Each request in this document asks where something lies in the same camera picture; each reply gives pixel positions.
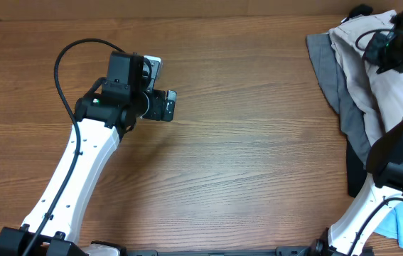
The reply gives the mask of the beige shorts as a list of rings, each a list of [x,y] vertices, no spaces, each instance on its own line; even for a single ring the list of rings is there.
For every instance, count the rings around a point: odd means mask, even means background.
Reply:
[[[372,35],[364,36],[359,46],[357,38],[373,29],[391,28],[395,10],[371,16],[360,16],[328,31],[331,48],[343,69],[346,87],[353,102],[364,112],[365,133],[374,144],[403,118],[403,73],[388,70],[377,73],[377,66],[362,59],[363,49]]]

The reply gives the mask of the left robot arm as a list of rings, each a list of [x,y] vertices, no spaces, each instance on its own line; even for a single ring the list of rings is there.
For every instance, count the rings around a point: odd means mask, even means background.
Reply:
[[[92,192],[110,156],[139,118],[170,122],[177,93],[154,89],[162,61],[114,51],[107,75],[75,107],[70,139],[39,202],[21,227],[0,232],[0,255],[125,255],[108,242],[77,246]]]

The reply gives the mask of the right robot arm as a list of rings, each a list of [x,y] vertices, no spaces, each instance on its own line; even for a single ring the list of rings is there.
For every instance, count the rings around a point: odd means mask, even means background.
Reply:
[[[394,15],[392,28],[377,28],[362,48],[361,62],[376,75],[403,73],[403,12]],[[403,113],[371,147],[367,178],[351,206],[337,223],[305,249],[305,255],[372,255],[364,244],[389,212],[403,202]]]

